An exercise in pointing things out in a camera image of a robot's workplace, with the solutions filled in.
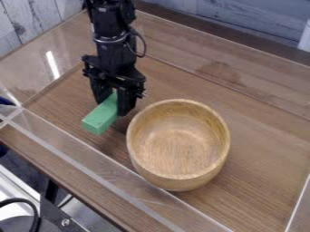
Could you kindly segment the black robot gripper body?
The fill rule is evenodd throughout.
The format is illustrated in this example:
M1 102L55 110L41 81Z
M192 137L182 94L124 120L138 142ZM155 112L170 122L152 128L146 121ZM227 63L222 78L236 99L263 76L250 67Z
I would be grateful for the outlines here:
M136 59L146 56L136 52L136 39L143 46L146 40L140 34L120 34L112 37L93 36L96 55L84 55L84 77L105 80L113 89L135 88L136 98L143 97L146 76L136 69Z

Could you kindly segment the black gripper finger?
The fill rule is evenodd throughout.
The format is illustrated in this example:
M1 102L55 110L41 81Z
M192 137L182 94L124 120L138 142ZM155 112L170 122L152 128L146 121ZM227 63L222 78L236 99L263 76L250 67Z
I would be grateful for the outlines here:
M92 93L96 103L100 104L112 94L112 87L105 80L91 79L89 80Z
M125 116L136 106L136 89L120 87L117 89L117 115Z

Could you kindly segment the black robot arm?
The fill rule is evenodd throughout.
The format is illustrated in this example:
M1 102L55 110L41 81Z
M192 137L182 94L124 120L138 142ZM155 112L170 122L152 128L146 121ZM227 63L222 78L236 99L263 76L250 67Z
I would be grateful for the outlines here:
M146 40L132 22L136 19L134 0L84 0L92 25L96 54L85 54L83 73L89 80L96 103L108 99L116 91L117 116L125 116L136 107L136 99L144 97L147 77L136 69L136 59L147 51L136 50L136 39Z

